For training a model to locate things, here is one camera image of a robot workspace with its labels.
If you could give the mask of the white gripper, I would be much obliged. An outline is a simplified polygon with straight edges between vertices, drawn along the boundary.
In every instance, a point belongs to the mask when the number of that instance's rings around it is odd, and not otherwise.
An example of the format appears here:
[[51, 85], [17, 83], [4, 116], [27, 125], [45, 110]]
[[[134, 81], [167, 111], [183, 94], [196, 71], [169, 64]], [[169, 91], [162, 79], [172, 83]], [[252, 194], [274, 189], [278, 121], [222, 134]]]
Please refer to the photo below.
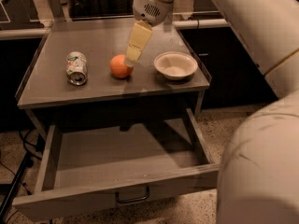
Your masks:
[[172, 10], [174, 0], [134, 0], [133, 12], [137, 22], [130, 33], [124, 62], [133, 67], [152, 36], [152, 26], [164, 21]]

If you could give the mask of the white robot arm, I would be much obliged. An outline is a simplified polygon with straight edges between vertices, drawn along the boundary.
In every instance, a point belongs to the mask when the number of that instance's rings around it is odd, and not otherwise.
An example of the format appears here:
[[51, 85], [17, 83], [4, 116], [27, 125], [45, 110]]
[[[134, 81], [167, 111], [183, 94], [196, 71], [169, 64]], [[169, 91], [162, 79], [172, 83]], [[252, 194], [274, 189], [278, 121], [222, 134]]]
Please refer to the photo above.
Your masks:
[[299, 4], [211, 1], [277, 96], [222, 154], [216, 223], [299, 224]]

